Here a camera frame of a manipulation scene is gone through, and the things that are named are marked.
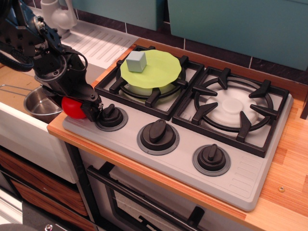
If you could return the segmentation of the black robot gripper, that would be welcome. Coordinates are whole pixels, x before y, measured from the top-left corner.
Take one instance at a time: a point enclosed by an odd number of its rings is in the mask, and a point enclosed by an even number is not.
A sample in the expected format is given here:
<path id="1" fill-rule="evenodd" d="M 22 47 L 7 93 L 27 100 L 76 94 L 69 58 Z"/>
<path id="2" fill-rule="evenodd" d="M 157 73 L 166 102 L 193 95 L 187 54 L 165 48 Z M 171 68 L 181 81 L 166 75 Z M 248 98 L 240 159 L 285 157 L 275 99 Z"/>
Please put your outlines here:
<path id="1" fill-rule="evenodd" d="M 103 103 L 86 82 L 88 62 L 78 51 L 56 53 L 52 51 L 36 52 L 33 57 L 35 79 L 43 85 L 42 92 L 55 105 L 62 108 L 63 97 L 82 103 L 81 110 L 86 118 L 95 122 Z"/>

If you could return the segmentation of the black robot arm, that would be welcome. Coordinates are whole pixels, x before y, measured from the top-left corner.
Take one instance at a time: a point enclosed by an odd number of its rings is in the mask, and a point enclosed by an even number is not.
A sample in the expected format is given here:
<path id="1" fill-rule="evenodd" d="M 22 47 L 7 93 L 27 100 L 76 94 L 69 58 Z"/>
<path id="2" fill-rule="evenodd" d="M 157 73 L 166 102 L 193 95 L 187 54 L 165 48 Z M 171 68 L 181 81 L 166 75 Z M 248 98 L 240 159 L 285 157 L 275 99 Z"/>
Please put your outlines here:
<path id="1" fill-rule="evenodd" d="M 57 29 L 22 0 L 0 2 L 0 62 L 20 72 L 34 70 L 43 93 L 68 116 L 99 118 L 103 103 L 86 82 L 86 57 L 63 45 Z"/>

